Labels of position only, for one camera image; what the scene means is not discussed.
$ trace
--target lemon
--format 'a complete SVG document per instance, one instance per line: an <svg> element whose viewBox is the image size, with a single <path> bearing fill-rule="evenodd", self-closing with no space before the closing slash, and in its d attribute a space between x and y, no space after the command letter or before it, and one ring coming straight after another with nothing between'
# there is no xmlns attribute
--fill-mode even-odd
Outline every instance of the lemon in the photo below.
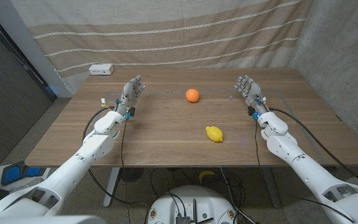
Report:
<svg viewBox="0 0 358 224"><path fill-rule="evenodd" d="M208 126L205 128L205 130L206 130L206 135L212 141L215 141L215 142L223 141L223 133L219 128L217 128L215 126L211 126L211 127Z"/></svg>

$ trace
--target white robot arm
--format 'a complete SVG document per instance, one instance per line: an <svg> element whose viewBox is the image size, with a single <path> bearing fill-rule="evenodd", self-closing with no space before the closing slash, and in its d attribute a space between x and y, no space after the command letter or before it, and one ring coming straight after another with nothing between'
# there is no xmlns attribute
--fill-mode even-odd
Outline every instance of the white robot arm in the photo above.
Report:
<svg viewBox="0 0 358 224"><path fill-rule="evenodd" d="M133 106L145 88L140 79L138 76L125 84L115 111L109 111L95 123L80 149L49 178L0 200L0 217L47 217L60 213L65 199L88 169L112 150L124 119L133 115Z"/></svg>
<svg viewBox="0 0 358 224"><path fill-rule="evenodd" d="M335 178L302 151L288 132L287 124L269 111L266 98L253 79L239 77L235 88L246 99L249 114L264 128L261 135L266 140L269 151L291 166L317 201L343 213L352 222L358 222L358 185ZM328 207L323 207L323 210L333 223L352 223Z"/></svg>

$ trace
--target wood grain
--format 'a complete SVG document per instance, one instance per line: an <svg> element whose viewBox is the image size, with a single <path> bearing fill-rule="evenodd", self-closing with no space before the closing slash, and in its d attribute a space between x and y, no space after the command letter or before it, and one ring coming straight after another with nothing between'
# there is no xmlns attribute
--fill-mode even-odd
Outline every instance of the wood grain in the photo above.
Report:
<svg viewBox="0 0 358 224"><path fill-rule="evenodd" d="M61 165L81 146L83 128L100 109L100 98L110 96L113 102L125 82L142 75L147 88L136 105L135 117L127 122L126 167L255 166L255 121L233 87L238 76L245 74L262 87L268 106L293 111L343 163L358 166L356 137L299 73L287 68L116 70L111 76L90 76L25 162L29 166ZM186 101L184 92L189 88L200 91L197 103ZM306 153L326 166L337 165L316 143L313 149L310 137L293 120L280 113L277 116L287 122ZM223 143L208 139L207 126L223 131ZM120 167L121 141L122 135L112 152L95 165ZM260 128L257 141L262 165L286 165L267 150Z"/></svg>

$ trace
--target gray wall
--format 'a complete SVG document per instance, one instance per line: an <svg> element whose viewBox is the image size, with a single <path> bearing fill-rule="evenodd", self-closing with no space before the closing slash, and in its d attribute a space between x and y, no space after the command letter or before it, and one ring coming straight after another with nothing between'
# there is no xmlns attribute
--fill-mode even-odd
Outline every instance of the gray wall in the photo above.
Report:
<svg viewBox="0 0 358 224"><path fill-rule="evenodd" d="M0 24L58 97L73 93L35 43L10 0L0 0Z"/></svg>
<svg viewBox="0 0 358 224"><path fill-rule="evenodd" d="M290 67L358 137L358 1L315 0Z"/></svg>

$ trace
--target striped curtain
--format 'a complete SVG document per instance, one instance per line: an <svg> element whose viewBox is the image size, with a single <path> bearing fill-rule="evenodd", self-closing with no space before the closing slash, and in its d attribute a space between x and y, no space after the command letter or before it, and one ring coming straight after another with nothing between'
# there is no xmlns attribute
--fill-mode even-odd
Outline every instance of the striped curtain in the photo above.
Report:
<svg viewBox="0 0 358 224"><path fill-rule="evenodd" d="M115 69L286 67L312 0L12 0L73 90Z"/></svg>

